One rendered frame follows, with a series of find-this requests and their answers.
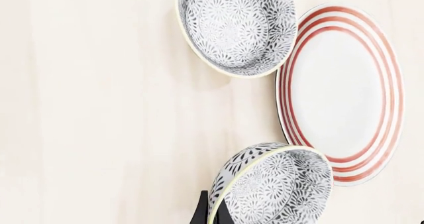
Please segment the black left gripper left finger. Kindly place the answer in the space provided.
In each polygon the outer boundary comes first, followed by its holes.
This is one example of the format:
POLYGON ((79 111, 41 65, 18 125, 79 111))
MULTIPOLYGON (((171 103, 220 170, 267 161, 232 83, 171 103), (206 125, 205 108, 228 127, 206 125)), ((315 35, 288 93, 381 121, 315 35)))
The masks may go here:
POLYGON ((200 193, 199 201, 189 224, 208 224, 209 194, 207 190, 200 193))

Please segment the white plate with red rings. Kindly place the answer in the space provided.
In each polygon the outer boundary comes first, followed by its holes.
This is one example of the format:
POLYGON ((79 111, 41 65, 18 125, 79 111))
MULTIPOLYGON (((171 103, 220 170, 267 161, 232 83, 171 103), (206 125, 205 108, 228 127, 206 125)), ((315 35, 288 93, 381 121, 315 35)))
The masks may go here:
POLYGON ((313 7, 276 74, 276 104, 290 144, 322 152, 337 186, 363 184, 385 168, 401 134, 405 95, 395 50, 368 13, 313 7))

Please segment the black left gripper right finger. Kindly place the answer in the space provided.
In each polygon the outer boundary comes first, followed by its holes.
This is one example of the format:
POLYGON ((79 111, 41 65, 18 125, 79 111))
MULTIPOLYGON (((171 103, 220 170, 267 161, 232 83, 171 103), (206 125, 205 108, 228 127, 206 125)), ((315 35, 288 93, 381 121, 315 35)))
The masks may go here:
POLYGON ((225 203, 221 203, 218 207, 213 224, 233 224, 232 217, 225 203))

